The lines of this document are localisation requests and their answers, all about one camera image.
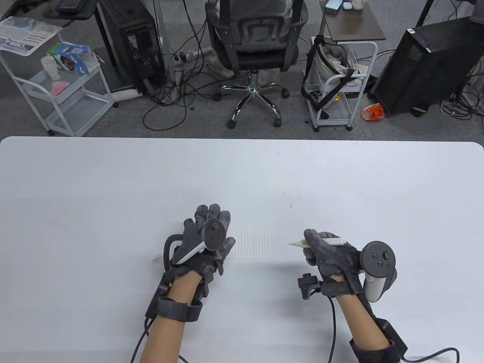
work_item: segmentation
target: fabric bag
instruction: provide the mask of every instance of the fabric bag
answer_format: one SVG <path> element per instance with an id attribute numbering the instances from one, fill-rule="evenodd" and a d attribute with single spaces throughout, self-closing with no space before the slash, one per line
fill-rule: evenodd
<path id="1" fill-rule="evenodd" d="M 337 45 L 322 35 L 316 36 L 314 45 L 307 54 L 306 71 L 301 86 L 302 96 L 311 103 L 316 112 L 329 107 L 344 86 L 361 86 L 363 84 L 363 78 L 352 78 L 352 76 L 365 74 L 368 67 L 358 64 L 354 59 L 356 58 L 347 45 Z M 338 74 L 345 75 L 345 77 L 331 81 L 330 85 L 335 86 L 332 91 L 314 97 L 305 89 L 307 78 L 314 64 L 323 82 Z M 322 111 L 321 118 L 327 120 L 329 115 Z"/>

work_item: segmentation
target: white table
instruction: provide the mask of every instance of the white table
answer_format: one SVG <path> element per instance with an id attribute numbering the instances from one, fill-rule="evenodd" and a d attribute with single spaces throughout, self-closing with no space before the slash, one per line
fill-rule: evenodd
<path id="1" fill-rule="evenodd" d="M 0 176 L 1 363 L 128 362 L 162 273 L 152 257 L 211 202 L 243 248 L 187 325 L 191 363 L 327 360 L 330 306 L 302 300 L 297 278 L 316 270 L 288 246 L 308 227 L 392 246 L 399 277 L 374 311 L 407 358 L 455 346 L 480 361 L 477 144 L 11 137 Z M 356 362 L 337 319 L 333 361 Z"/>

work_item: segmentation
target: box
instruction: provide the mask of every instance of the box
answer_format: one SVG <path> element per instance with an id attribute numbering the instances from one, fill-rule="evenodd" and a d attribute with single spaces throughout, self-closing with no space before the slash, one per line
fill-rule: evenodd
<path id="1" fill-rule="evenodd" d="M 47 51 L 47 55 L 54 57 L 60 69 L 81 76 L 88 75 L 99 66 L 99 61 L 87 45 L 56 44 Z"/>

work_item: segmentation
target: gray glove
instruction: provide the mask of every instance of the gray glove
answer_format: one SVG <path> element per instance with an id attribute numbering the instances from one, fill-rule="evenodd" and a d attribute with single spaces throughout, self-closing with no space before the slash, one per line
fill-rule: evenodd
<path id="1" fill-rule="evenodd" d="M 220 211 L 218 204 L 212 204 L 209 208 L 206 205 L 200 205 L 195 212 L 195 222 L 191 218 L 184 221 L 183 242 L 181 246 L 175 248 L 173 253 L 174 257 L 179 252 L 182 252 L 184 244 L 197 246 L 202 242 L 201 230 L 203 224 L 210 218 L 218 219 L 227 231 L 228 225 L 230 224 L 230 213 L 228 211 Z M 166 281 L 172 282 L 175 277 L 183 276 L 190 270 L 194 270 L 202 276 L 202 282 L 198 286 L 196 296 L 200 298 L 207 297 L 209 293 L 208 284 L 213 281 L 213 274 L 216 271 L 218 271 L 220 275 L 224 273 L 223 263 L 234 244 L 235 239 L 233 237 L 228 237 L 224 240 L 220 248 L 214 251 L 205 249 L 201 253 L 196 253 L 181 265 L 168 261 L 169 244 L 166 244 L 164 252 L 166 271 L 164 277 Z"/>
<path id="2" fill-rule="evenodd" d="M 303 249 L 306 261 L 311 266 L 318 266 L 323 282 L 334 282 L 331 275 L 343 274 L 352 294 L 363 292 L 358 277 L 361 270 L 360 251 L 349 243 L 343 246 L 326 243 L 323 238 L 338 238 L 329 232 L 317 233 L 314 229 L 307 229 L 304 238 L 310 247 Z"/>

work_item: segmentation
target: black pc case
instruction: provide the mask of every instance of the black pc case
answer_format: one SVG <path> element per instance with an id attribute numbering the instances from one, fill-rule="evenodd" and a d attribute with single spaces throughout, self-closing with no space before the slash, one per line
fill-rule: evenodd
<path id="1" fill-rule="evenodd" d="M 468 17 L 408 29 L 369 96 L 419 116 L 462 87 L 483 55 L 484 26 Z"/>
<path id="2" fill-rule="evenodd" d="M 117 61 L 139 92 L 166 83 L 156 23 L 140 0 L 99 0 Z"/>

